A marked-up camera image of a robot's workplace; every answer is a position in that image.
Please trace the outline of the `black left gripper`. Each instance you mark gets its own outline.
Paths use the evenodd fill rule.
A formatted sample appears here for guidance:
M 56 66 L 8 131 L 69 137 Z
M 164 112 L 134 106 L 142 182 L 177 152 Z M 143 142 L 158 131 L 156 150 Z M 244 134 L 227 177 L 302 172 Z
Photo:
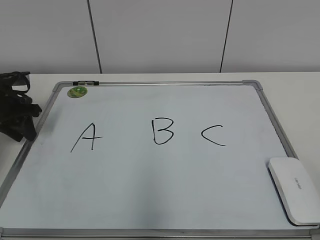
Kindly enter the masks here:
M 0 132 L 16 142 L 20 142 L 23 137 L 28 141 L 35 140 L 37 133 L 33 118 L 42 113 L 41 107 L 34 104 L 33 99 L 27 95 L 31 88 L 29 75 L 29 71 L 0 75 L 0 122 L 8 126 L 1 126 Z

